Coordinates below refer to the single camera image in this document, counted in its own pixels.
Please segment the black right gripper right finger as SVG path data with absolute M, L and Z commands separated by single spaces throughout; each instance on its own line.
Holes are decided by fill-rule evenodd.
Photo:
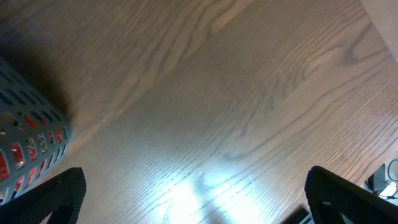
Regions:
M 312 167 L 305 194 L 315 223 L 397 223 L 397 206 L 320 167 Z

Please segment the red yellow spaghetti packet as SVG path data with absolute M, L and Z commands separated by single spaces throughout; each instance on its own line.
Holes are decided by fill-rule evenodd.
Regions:
M 70 128 L 54 111 L 1 113 L 3 199 L 28 191 L 67 152 Z

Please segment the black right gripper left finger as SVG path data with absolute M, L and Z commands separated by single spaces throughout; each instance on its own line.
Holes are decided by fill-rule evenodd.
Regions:
M 83 169 L 72 167 L 1 206 L 1 223 L 76 223 L 86 194 Z

